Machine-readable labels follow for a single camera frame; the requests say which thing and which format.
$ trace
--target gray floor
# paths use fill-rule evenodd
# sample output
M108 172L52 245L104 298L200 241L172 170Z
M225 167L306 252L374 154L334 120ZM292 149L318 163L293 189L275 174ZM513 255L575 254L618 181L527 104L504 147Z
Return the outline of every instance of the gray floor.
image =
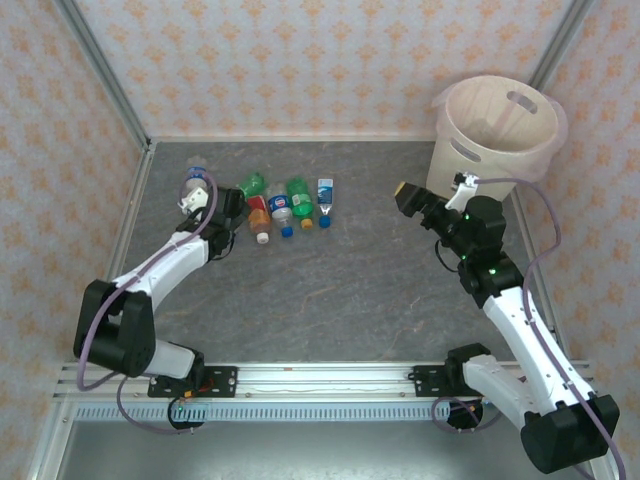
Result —
M176 206L185 162L200 155L221 184L253 171L294 175L311 188L336 182L328 230L297 227L257 245L242 225L233 253L188 277L156 312L159 338L194 347L208 362L438 361L482 342L512 355L491 322L433 253L436 235L401 215L398 183L424 185L433 145L422 142L161 143L126 258L155 252L183 220ZM505 250L520 267L525 248L510 200ZM445 255L451 265L452 256Z
M473 435L431 422L226 422L193 436L78 423L60 480L579 480L538 472L504 419Z

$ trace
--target white bottle cap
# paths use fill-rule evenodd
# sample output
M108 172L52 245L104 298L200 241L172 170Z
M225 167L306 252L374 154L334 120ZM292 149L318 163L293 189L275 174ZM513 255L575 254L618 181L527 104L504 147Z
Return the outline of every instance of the white bottle cap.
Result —
M266 232L259 233L258 235L256 235L256 238L258 239L258 243L260 245L264 245L265 243L269 243L269 234L266 233Z

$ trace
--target pink floral wallpaper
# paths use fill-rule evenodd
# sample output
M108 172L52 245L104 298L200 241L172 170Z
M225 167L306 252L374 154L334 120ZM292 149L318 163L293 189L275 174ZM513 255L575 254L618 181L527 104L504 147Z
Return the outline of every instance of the pink floral wallpaper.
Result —
M23 479L140 152L50 0L0 3L0 478Z
M543 186L564 235L545 276L574 357L591 359L597 386L622 417L616 439L640 472L640 9L596 2L547 93L570 122ZM524 192L539 247L553 227Z
M432 98L527 81L570 0L80 0L151 136L435 137Z

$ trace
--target bottle cap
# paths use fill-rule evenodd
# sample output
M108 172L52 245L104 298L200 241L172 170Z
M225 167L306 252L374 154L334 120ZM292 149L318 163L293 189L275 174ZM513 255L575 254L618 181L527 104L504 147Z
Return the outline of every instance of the bottle cap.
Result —
M322 215L318 223L320 224L320 228L329 228L329 225L331 225L331 217L329 215Z

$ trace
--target bucket handle hole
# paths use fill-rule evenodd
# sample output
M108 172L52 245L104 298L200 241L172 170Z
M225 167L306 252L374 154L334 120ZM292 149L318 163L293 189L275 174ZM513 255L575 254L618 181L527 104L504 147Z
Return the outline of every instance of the bucket handle hole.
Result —
M524 108L527 112L533 115L538 113L538 105L536 105L536 103L533 100L531 100L529 97L521 93L514 92L513 90L511 90L507 92L507 98L512 102L516 102L518 105Z
M458 142L455 138L451 139L451 147L453 147L453 149L456 152L458 152L460 155L462 155L467 160L470 160L470 161L475 162L475 163L479 163L480 160L481 160L480 155L478 155L477 153L472 152L471 150L469 150L467 147L465 147L460 142Z

